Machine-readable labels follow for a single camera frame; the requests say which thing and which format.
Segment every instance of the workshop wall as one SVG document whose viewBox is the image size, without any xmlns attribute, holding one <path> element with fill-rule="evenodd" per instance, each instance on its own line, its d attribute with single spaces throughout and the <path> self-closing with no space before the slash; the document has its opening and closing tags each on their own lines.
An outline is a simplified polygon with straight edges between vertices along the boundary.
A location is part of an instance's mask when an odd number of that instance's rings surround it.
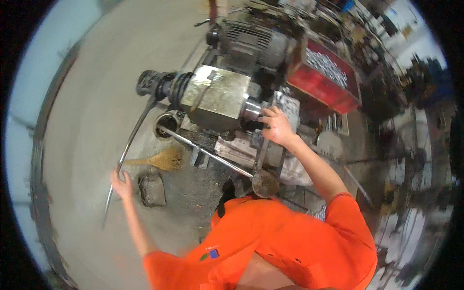
<svg viewBox="0 0 464 290">
<path fill-rule="evenodd" d="M 32 134 L 53 77 L 68 50 L 101 17 L 100 0 L 59 0 L 24 51 L 11 91 L 6 123 L 8 189 L 24 240 L 41 271 L 49 264 L 31 218 Z"/>
<path fill-rule="evenodd" d="M 419 58 L 436 58 L 442 68 L 447 67 L 438 41 L 434 38 L 420 11 L 410 0 L 396 0 L 385 10 L 385 15 L 400 32 L 403 32 L 408 26 L 412 30 L 406 37 L 398 33 L 396 37 L 385 43 L 402 68 L 412 65 L 411 58 L 414 53 Z"/>
</svg>

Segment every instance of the floor drain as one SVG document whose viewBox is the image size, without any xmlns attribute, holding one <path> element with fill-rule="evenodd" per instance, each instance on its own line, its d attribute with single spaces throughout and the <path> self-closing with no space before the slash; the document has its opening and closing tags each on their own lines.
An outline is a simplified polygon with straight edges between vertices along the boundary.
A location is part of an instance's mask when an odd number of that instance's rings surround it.
<svg viewBox="0 0 464 290">
<path fill-rule="evenodd" d="M 138 181 L 144 206 L 155 207 L 166 205 L 163 181 L 157 172 L 142 173 Z"/>
</svg>

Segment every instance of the metal bracket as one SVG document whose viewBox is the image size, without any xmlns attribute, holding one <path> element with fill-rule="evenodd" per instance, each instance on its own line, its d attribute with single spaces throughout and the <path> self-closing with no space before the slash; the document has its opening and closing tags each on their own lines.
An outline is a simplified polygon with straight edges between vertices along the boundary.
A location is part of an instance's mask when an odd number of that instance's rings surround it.
<svg viewBox="0 0 464 290">
<path fill-rule="evenodd" d="M 199 153 L 200 153 L 200 148 L 194 147 L 192 157 L 190 158 L 190 165 L 195 166 L 195 163 L 197 162 L 198 158 L 201 158 L 201 156 L 199 156 Z M 208 168 L 208 162 L 209 162 L 209 156 L 205 154 L 205 158 L 203 159 L 203 162 L 198 166 L 198 168 L 201 168 L 201 169 Z"/>
</svg>

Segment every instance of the grinding wheel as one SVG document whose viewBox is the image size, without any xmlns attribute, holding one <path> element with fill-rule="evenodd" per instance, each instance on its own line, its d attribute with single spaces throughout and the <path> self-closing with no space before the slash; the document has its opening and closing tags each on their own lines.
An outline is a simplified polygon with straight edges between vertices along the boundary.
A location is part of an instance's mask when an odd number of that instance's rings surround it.
<svg viewBox="0 0 464 290">
<path fill-rule="evenodd" d="M 277 194 L 280 184 L 273 174 L 260 169 L 253 176 L 251 187 L 257 196 L 269 198 Z"/>
</svg>

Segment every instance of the orange shirt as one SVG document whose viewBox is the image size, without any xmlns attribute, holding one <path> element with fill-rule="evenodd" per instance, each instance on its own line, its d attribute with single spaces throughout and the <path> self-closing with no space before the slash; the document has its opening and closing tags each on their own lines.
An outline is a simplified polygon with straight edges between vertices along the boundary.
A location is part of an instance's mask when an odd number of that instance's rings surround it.
<svg viewBox="0 0 464 290">
<path fill-rule="evenodd" d="M 365 289 L 374 275 L 374 239 L 353 197 L 338 194 L 325 222 L 278 200 L 225 203 L 212 230 L 185 258 L 156 251 L 143 259 L 153 289 L 233 289 L 256 251 L 299 286 Z"/>
</svg>

